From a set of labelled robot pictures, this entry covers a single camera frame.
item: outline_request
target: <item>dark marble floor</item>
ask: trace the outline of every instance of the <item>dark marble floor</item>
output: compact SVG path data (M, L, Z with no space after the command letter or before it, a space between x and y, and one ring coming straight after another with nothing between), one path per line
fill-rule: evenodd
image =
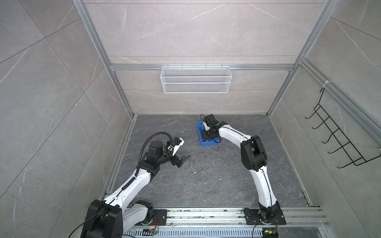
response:
M267 116L216 115L216 119L262 139L269 180L281 206L307 206ZM202 147L197 121L198 115L139 115L114 189L132 174L144 141L155 132L166 131L185 140L178 154L191 157L181 168L171 163L161 165L160 172L133 201L142 199L155 207L257 207L258 194L249 171L241 163L240 148L226 139L218 145ZM160 135L155 139L165 142L168 138Z

